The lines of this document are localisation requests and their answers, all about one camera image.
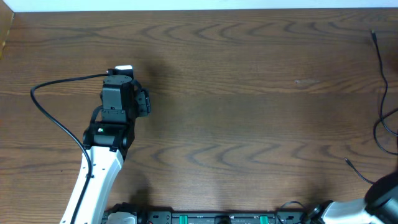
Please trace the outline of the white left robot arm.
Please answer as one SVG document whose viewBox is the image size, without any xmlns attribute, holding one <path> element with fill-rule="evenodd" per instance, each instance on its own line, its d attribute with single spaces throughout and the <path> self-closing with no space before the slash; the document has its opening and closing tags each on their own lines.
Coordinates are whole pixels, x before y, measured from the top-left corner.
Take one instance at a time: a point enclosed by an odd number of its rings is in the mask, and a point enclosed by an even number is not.
<svg viewBox="0 0 398 224">
<path fill-rule="evenodd" d="M 61 223 L 101 223 L 109 193 L 134 141 L 138 117 L 151 112 L 149 92 L 133 67 L 108 70 L 97 107 L 83 133 L 80 173 Z"/>
</svg>

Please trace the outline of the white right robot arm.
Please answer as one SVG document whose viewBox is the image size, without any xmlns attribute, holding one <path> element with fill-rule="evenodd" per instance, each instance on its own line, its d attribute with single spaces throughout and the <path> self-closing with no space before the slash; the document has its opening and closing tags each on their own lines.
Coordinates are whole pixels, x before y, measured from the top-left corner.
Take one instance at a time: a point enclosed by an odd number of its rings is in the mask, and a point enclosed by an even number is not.
<svg viewBox="0 0 398 224">
<path fill-rule="evenodd" d="M 364 198 L 315 207 L 303 219 L 312 224 L 397 224 L 397 172 L 372 184 Z"/>
</svg>

